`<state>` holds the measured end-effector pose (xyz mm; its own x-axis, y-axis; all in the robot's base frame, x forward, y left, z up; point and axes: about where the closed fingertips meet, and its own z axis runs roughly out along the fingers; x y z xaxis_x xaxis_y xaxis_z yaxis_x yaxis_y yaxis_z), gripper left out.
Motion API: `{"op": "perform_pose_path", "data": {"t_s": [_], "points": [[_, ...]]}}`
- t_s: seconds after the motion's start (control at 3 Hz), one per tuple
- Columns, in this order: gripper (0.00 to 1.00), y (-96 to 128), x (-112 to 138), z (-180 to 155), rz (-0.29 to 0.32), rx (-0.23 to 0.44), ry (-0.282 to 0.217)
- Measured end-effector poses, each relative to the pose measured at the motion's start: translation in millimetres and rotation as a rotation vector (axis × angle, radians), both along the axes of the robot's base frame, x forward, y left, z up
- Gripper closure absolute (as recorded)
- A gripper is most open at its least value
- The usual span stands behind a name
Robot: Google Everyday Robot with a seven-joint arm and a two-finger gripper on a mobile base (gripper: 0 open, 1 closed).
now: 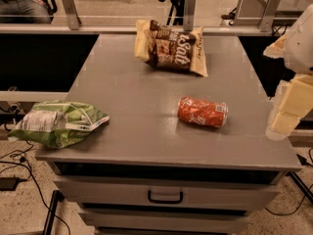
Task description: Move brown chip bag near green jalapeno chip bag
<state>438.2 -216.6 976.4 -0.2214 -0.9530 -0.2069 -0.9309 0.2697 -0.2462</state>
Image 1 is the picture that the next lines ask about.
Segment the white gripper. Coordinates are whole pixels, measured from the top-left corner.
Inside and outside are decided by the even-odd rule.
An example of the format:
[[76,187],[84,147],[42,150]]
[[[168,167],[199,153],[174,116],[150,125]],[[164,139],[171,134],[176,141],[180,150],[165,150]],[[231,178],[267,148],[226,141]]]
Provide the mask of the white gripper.
[[313,4],[309,5],[287,35],[280,36],[263,51],[272,59],[284,58],[285,66],[297,73],[283,83],[285,92],[276,99],[269,118],[273,137],[288,137],[313,109]]

